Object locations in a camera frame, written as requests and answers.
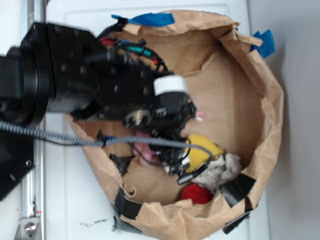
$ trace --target pink toy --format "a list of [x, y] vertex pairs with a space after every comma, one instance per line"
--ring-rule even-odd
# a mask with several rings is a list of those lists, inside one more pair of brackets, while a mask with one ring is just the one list
[[[149, 134], [137, 131], [136, 134], [140, 137], [150, 137]], [[139, 155], [139, 162], [142, 166], [147, 167], [150, 163], [161, 164], [159, 157], [157, 156], [155, 151], [152, 151], [148, 144], [136, 143], [134, 144], [133, 154]]]

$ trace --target wire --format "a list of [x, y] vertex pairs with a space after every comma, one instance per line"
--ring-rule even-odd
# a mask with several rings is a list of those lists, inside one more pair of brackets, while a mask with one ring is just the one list
[[41, 139], [58, 139], [66, 142], [70, 142], [74, 145], [79, 146], [86, 146], [86, 147], [106, 147], [114, 144], [126, 143], [126, 144], [149, 144], [155, 146], [163, 146], [163, 147], [170, 147], [170, 148], [178, 148], [178, 149], [186, 149], [186, 148], [195, 148], [204, 151], [209, 155], [209, 158], [202, 165], [199, 169], [183, 176], [178, 179], [178, 184], [184, 184], [191, 179], [195, 178], [199, 174], [201, 174], [205, 169], [208, 168], [211, 161], [214, 161], [213, 154], [206, 148], [200, 145], [194, 144], [187, 144], [181, 141], [175, 140], [167, 140], [162, 138], [153, 138], [153, 137], [143, 137], [143, 136], [120, 136], [120, 137], [108, 137], [105, 136], [103, 140], [86, 140], [84, 138], [80, 138], [74, 135], [68, 135], [64, 133], [58, 133], [54, 131], [48, 131], [38, 128], [31, 128], [31, 127], [22, 127], [14, 123], [6, 122], [0, 120], [0, 131], [6, 131], [13, 134], [19, 134], [34, 138], [41, 138]]
[[142, 157], [143, 160], [145, 160], [148, 164], [150, 165], [153, 165], [153, 166], [156, 166], [156, 167], [165, 167], [165, 166], [169, 166], [169, 165], [166, 165], [166, 164], [159, 164], [159, 163], [155, 163], [155, 162], [152, 162], [152, 161], [149, 161], [148, 159], [145, 158], [145, 156], [136, 148], [135, 145], [133, 144], [130, 144], [130, 146], [133, 147], [134, 150], [137, 151], [137, 153]]

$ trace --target gray braided cable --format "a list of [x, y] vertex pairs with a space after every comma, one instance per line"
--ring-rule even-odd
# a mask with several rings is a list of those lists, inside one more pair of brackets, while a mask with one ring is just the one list
[[154, 146], [163, 146], [163, 147], [171, 147], [171, 148], [179, 148], [179, 149], [188, 149], [194, 148], [199, 149], [206, 152], [210, 159], [213, 160], [213, 155], [209, 150], [194, 144], [188, 144], [181, 141], [174, 141], [174, 140], [167, 140], [162, 138], [152, 138], [152, 137], [143, 137], [143, 136], [120, 136], [120, 137], [110, 137], [106, 141], [92, 141], [86, 140], [74, 135], [69, 135], [61, 132], [55, 132], [50, 130], [44, 130], [39, 128], [32, 128], [32, 127], [23, 127], [14, 123], [1, 121], [0, 120], [0, 131], [6, 131], [13, 134], [25, 135], [34, 138], [41, 138], [41, 139], [57, 139], [61, 141], [66, 141], [73, 143], [79, 146], [86, 146], [86, 147], [104, 147], [110, 146], [114, 144], [120, 143], [127, 143], [127, 144], [149, 144]]

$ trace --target yellow object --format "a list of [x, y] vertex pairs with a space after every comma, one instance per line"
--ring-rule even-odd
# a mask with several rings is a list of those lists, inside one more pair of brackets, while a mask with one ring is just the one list
[[[191, 144], [200, 145], [208, 149], [213, 154], [213, 156], [217, 156], [224, 153], [223, 149], [221, 149], [212, 141], [210, 141], [210, 139], [206, 136], [199, 134], [190, 134], [188, 136], [188, 139], [190, 140]], [[190, 159], [190, 166], [185, 170], [187, 174], [199, 168], [202, 165], [202, 163], [205, 163], [208, 160], [209, 155], [200, 149], [191, 148], [188, 158]]]

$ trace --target paper bag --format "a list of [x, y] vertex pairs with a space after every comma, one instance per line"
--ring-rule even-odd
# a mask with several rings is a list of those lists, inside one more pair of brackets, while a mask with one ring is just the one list
[[[257, 207], [278, 158], [284, 95], [262, 57], [250, 52], [251, 45], [261, 45], [261, 40], [239, 34], [239, 23], [208, 12], [169, 12], [174, 24], [129, 24], [118, 37], [145, 39], [170, 70], [185, 77], [198, 110], [207, 115], [202, 122], [191, 120], [183, 135], [205, 135], [239, 155], [243, 171], [231, 188], [236, 192], [246, 179], [253, 180], [244, 187], [247, 192], [227, 200], [220, 188], [210, 203], [193, 205], [191, 200], [177, 201], [185, 186], [162, 168], [143, 167], [134, 159], [121, 177], [108, 155], [129, 156], [128, 145], [83, 151], [123, 221], [161, 240], [201, 240]], [[95, 140], [99, 130], [111, 136], [134, 134], [121, 122], [69, 122], [78, 136], [87, 139]]]

